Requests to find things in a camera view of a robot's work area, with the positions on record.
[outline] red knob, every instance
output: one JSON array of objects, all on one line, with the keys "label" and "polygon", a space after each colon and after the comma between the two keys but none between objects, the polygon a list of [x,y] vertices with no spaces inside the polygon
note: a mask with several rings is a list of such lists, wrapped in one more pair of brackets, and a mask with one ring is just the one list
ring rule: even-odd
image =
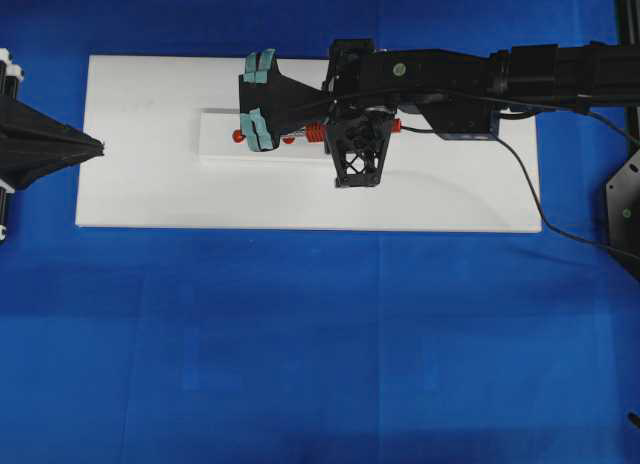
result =
[{"label": "red knob", "polygon": [[235,131],[233,131],[232,137],[233,137],[233,142],[237,142],[238,144],[244,141],[244,134],[242,134],[242,131],[240,129],[236,129]]},{"label": "red knob", "polygon": [[402,130],[402,121],[400,119],[394,119],[391,126],[391,132],[400,132]]}]

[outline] white board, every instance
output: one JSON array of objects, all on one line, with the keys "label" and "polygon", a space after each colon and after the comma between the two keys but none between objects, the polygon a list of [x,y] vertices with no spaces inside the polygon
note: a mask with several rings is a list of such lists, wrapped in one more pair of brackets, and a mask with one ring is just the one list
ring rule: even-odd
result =
[{"label": "white board", "polygon": [[[327,67],[319,60],[278,64],[283,74],[315,87]],[[84,130],[106,150],[81,167],[76,223],[540,231],[517,163],[495,142],[394,134],[382,184],[370,189],[335,189],[322,144],[245,151],[231,141],[243,69],[242,59],[92,56]],[[399,117],[427,127],[420,116]],[[501,136],[521,154],[537,186],[535,121],[504,121]]]}]

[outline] orange spring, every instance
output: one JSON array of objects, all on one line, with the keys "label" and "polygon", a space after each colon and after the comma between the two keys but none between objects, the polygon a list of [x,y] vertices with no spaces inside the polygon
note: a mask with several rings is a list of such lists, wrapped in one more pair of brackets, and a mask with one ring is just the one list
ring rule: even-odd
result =
[{"label": "orange spring", "polygon": [[307,141],[309,142],[324,142],[326,136],[326,129],[324,124],[314,122],[306,127]]}]

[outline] black metal frame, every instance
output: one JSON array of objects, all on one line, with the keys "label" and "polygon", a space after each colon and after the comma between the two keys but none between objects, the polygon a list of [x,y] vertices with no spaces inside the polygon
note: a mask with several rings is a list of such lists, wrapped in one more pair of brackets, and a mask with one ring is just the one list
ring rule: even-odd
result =
[{"label": "black metal frame", "polygon": [[[615,0],[618,36],[620,44],[640,44],[640,0]],[[640,138],[640,108],[627,108],[627,128],[629,133]],[[638,146],[629,143],[629,154],[638,150]]]},{"label": "black metal frame", "polygon": [[[640,0],[615,0],[620,44],[640,45]],[[640,108],[628,107],[627,130],[640,138]],[[605,184],[609,242],[620,249],[640,254],[640,148],[629,143],[629,160]],[[637,279],[637,261],[612,256]]]}]

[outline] red cap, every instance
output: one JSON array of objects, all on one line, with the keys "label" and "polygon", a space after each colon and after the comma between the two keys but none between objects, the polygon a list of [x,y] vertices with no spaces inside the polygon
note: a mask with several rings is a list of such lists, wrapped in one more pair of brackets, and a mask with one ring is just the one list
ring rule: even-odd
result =
[{"label": "red cap", "polygon": [[233,142],[237,142],[238,144],[244,141],[244,134],[242,134],[242,131],[240,129],[236,129],[235,131],[233,131],[232,137],[233,137]]}]

